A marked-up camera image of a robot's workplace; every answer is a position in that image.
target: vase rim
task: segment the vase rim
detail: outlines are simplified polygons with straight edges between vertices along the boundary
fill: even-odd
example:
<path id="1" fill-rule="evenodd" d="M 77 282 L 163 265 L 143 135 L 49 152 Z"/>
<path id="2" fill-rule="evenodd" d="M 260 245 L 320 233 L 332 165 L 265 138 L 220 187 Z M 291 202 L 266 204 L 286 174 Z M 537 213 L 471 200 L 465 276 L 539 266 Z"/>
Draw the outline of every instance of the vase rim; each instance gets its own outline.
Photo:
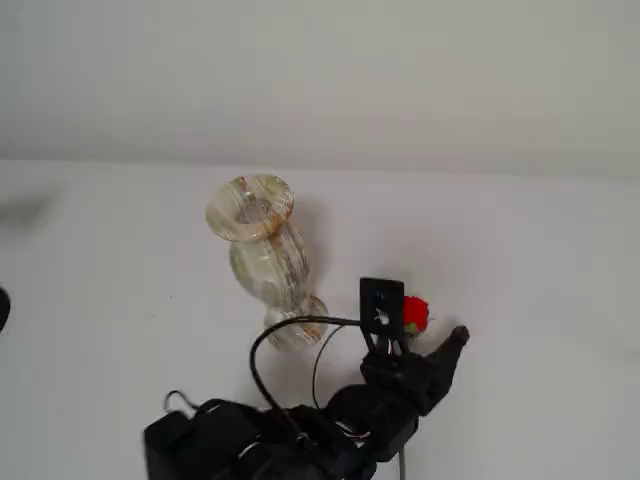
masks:
<path id="1" fill-rule="evenodd" d="M 251 242 L 268 237 L 287 221 L 293 210 L 293 193 L 275 175 L 243 175 L 221 185 L 206 207 L 209 227 L 231 242 Z"/>

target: white surface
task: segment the white surface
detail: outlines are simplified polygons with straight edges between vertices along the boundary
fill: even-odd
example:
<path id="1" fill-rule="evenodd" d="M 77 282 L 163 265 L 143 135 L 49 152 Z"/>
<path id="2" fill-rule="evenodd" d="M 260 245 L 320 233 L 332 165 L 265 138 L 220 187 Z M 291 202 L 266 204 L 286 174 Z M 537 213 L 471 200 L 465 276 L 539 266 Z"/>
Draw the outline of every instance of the white surface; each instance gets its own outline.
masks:
<path id="1" fill-rule="evenodd" d="M 631 0 L 4 0 L 0 157 L 640 179 Z"/>
<path id="2" fill-rule="evenodd" d="M 259 404 L 247 366 L 263 307 L 235 282 L 204 206 L 238 170 L 0 162 L 0 473 L 144 478 L 162 396 Z M 472 340 L 449 397 L 408 445 L 409 479 L 640 477 L 640 186 L 494 176 L 282 171 L 318 292 L 357 314 L 362 275 L 402 279 Z M 321 364 L 320 397 L 357 375 L 358 332 Z M 266 346 L 283 403 L 310 402 L 312 352 Z M 395 463 L 378 478 L 396 478 Z"/>

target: red ball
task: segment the red ball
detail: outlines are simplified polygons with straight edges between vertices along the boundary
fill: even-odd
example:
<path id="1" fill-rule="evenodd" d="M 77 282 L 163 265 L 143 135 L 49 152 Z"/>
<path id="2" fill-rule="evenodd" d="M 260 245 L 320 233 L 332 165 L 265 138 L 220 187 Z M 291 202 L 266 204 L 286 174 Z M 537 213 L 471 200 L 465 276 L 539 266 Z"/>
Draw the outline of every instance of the red ball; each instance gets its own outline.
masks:
<path id="1" fill-rule="evenodd" d="M 404 297 L 404 324 L 420 333 L 427 328 L 429 304 L 418 297 Z"/>

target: robotic arm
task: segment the robotic arm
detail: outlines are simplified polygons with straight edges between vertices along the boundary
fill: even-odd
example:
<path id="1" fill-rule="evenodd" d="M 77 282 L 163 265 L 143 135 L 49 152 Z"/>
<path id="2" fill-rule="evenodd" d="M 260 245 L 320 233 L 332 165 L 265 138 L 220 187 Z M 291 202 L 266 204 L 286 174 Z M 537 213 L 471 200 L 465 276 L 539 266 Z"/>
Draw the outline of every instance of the robotic arm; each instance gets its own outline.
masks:
<path id="1" fill-rule="evenodd" d="M 370 479 L 377 463 L 390 461 L 418 429 L 419 417 L 449 392 L 469 339 L 466 327 L 459 326 L 432 354 L 409 352 L 403 294 L 400 282 L 361 280 L 357 324 L 369 346 L 360 365 L 365 384 L 342 388 L 319 410 L 261 412 L 213 399 L 194 406 L 190 418 L 171 412 L 144 432 L 149 480 Z"/>

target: wire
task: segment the wire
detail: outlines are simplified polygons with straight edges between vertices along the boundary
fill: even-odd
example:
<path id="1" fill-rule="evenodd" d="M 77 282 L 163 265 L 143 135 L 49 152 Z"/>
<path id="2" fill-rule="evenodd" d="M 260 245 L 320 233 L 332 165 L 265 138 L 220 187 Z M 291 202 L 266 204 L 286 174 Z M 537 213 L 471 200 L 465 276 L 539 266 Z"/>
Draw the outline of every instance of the wire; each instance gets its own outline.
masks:
<path id="1" fill-rule="evenodd" d="M 322 352 L 324 352 L 324 349 L 326 348 L 326 346 L 329 345 L 329 342 L 331 341 L 333 336 L 343 328 L 344 328 L 344 325 L 340 325 L 339 327 L 335 328 L 333 332 L 329 334 L 327 339 L 322 344 L 322 347 L 320 347 L 320 350 L 318 351 L 318 355 L 316 356 L 316 361 L 313 363 L 313 374 L 311 376 L 311 396 L 313 397 L 313 403 L 318 410 L 320 410 L 320 405 L 318 404 L 318 399 L 316 397 L 316 375 L 318 373 L 318 363 L 320 363 L 320 357 L 322 356 Z"/>
<path id="2" fill-rule="evenodd" d="M 256 382 L 256 387 L 264 397 L 264 399 L 271 405 L 271 408 L 275 410 L 287 423 L 287 426 L 295 434 L 296 439 L 304 438 L 305 435 L 298 426 L 298 424 L 291 418 L 291 416 L 284 410 L 278 402 L 276 402 L 275 398 L 269 393 L 267 387 L 264 385 L 260 374 L 258 373 L 258 368 L 256 366 L 256 352 L 258 351 L 258 347 L 264 340 L 271 335 L 273 332 L 280 330 L 281 328 L 287 327 L 289 325 L 296 324 L 305 324 L 305 323 L 323 323 L 328 325 L 340 325 L 340 326 L 353 326 L 359 327 L 360 322 L 357 320 L 348 320 L 345 318 L 337 318 L 337 317 L 314 317 L 311 315 L 305 315 L 295 318 L 288 318 L 281 322 L 276 323 L 275 325 L 270 326 L 265 329 L 258 338 L 255 339 L 253 345 L 251 345 L 251 350 L 249 351 L 249 368 L 251 369 L 251 375 L 253 376 L 253 381 Z"/>
<path id="3" fill-rule="evenodd" d="M 407 463 L 404 458 L 404 447 L 398 452 L 398 467 L 400 470 L 399 480 L 406 480 L 407 478 Z"/>
<path id="4" fill-rule="evenodd" d="M 178 397 L 180 397 L 182 399 L 182 401 L 187 404 L 187 406 L 189 408 L 191 408 L 192 410 L 197 411 L 200 408 L 200 405 L 193 403 L 191 400 L 189 400 L 189 397 L 187 397 L 184 392 L 182 392 L 181 390 L 171 390 L 169 393 L 167 393 L 164 396 L 164 401 L 162 402 L 162 407 L 165 411 L 165 413 L 169 413 L 172 412 L 173 410 L 171 410 L 169 408 L 169 400 L 171 400 L 171 397 L 173 397 L 174 395 L 177 395 Z"/>

